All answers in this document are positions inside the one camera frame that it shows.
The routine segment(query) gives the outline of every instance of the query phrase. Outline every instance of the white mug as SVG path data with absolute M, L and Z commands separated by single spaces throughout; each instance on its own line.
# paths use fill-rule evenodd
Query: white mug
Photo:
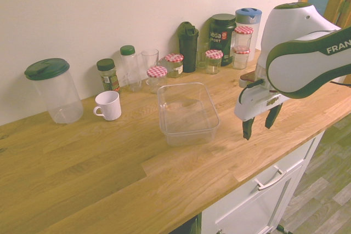
M 95 98 L 95 102 L 97 103 L 97 107 L 93 110 L 94 114 L 103 116 L 107 121 L 113 121 L 122 114 L 120 95 L 114 90 L 107 90 L 100 93 Z

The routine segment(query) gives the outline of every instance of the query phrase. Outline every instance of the green cap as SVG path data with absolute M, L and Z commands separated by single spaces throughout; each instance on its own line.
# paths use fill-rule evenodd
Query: green cap
M 32 81 L 41 81 L 51 79 L 61 75 L 70 68 L 70 65 L 64 59 L 52 58 L 38 61 L 27 68 L 24 72 L 27 79 Z
M 190 22 L 182 22 L 177 31 L 178 38 L 197 38 L 199 31 Z
M 97 67 L 99 71 L 109 71 L 115 67 L 115 62 L 113 59 L 102 59 L 97 62 Z
M 129 56 L 135 53 L 134 46 L 132 45 L 125 45 L 121 47 L 120 51 L 121 51 L 121 54 L 124 56 Z

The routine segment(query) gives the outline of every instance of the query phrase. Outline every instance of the mug handle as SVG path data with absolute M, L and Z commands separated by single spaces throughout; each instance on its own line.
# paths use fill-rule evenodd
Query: mug handle
M 93 110 L 93 113 L 97 116 L 104 116 L 102 113 L 97 113 L 97 110 L 100 109 L 101 110 L 101 107 L 100 106 L 97 106 L 94 108 Z

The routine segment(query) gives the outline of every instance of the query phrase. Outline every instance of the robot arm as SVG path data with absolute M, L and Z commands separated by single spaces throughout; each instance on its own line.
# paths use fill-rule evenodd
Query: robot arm
M 332 79 L 351 73 L 351 27 L 341 30 L 309 3 L 275 7 L 268 16 L 255 70 L 257 86 L 245 88 L 234 113 L 251 136 L 255 116 L 270 111 L 270 128 L 289 98 L 307 97 Z
M 350 48 L 351 27 L 281 43 L 268 54 L 268 81 L 289 98 L 310 96 L 323 84 L 351 73 Z

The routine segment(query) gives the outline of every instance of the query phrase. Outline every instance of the green lid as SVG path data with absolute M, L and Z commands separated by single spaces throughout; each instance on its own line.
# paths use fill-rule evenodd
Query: green lid
M 115 62 L 113 59 L 102 59 L 97 62 L 97 67 L 99 71 L 109 71 L 115 67 Z
M 70 68 L 70 65 L 64 59 L 45 59 L 38 61 L 27 68 L 24 72 L 27 79 L 41 81 L 51 79 L 61 75 Z
M 212 19 L 220 24 L 229 24 L 234 23 L 235 15 L 231 14 L 216 14 L 212 16 Z
M 179 25 L 177 34 L 179 39 L 197 38 L 199 31 L 190 22 L 185 21 Z
M 307 2 L 293 2 L 293 3 L 277 5 L 274 9 L 305 8 L 305 7 L 309 7 L 310 5 L 312 5 L 312 4 L 307 3 Z
M 134 46 L 132 45 L 125 45 L 121 47 L 120 51 L 121 51 L 121 54 L 124 56 L 129 56 L 135 53 Z

